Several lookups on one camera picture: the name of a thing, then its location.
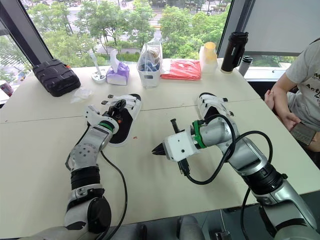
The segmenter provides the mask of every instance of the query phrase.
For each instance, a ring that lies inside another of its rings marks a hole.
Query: window sill
[[[251,66],[244,78],[248,82],[276,82],[286,70],[286,67]]]

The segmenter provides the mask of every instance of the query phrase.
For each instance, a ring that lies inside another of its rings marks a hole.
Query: white sandal
[[[128,138],[131,136],[131,129],[133,122],[137,119],[141,109],[141,97],[138,94],[112,96],[105,105],[108,109],[114,106],[119,100],[125,100],[124,109],[118,116],[119,130],[113,135],[110,142],[108,143],[111,147],[121,147],[126,144]]]
[[[225,107],[225,102],[227,101],[227,98],[217,97],[209,92],[201,93],[197,100],[201,119],[206,119],[215,114],[233,116],[234,114]]]

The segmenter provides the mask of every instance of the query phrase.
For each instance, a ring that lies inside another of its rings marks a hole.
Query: white plastic bag
[[[93,92],[90,89],[80,87],[74,92],[70,103],[74,104],[83,102],[84,100],[88,99],[92,95],[92,93]]]

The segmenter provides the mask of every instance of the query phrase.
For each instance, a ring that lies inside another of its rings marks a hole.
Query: black thermos
[[[248,42],[248,32],[232,32],[229,36],[229,43],[226,48],[221,72],[229,74],[237,67],[245,52],[245,45]]]

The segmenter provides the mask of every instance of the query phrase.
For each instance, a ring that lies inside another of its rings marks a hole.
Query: white table
[[[227,98],[230,102],[260,98],[237,70],[224,74],[220,71],[222,59],[218,63],[219,67],[213,76],[204,75],[199,81],[161,79],[159,86],[149,89],[142,87],[135,64],[130,65],[127,86],[97,84],[91,79],[95,67],[74,68],[81,86],[92,90],[93,96],[86,102],[73,104],[70,102],[74,91],[53,97],[31,73],[14,93],[15,96],[2,108],[0,123],[82,116],[85,105],[98,106],[109,94],[139,94],[143,101],[142,111],[194,106],[203,92]]]
[[[270,137],[274,148],[272,164],[288,175],[299,194],[319,190],[320,171],[262,100],[229,102],[227,107],[234,113],[240,133],[260,130]],[[173,134],[172,118],[177,119],[180,129],[186,128],[198,119],[196,107],[141,111],[128,144],[104,149],[127,182],[128,209],[124,224],[242,203],[247,186],[229,164],[223,166],[212,183],[200,186],[181,175],[176,163],[151,154],[155,146]],[[63,223],[71,190],[70,173],[64,163],[85,128],[82,116],[0,124],[2,238],[28,236]],[[268,155],[268,145],[262,137],[251,139]],[[217,147],[190,157],[192,176],[197,180],[207,179],[221,157]],[[101,156],[98,164],[115,225],[123,212],[123,184],[118,172]],[[247,203],[255,202],[249,196]]]

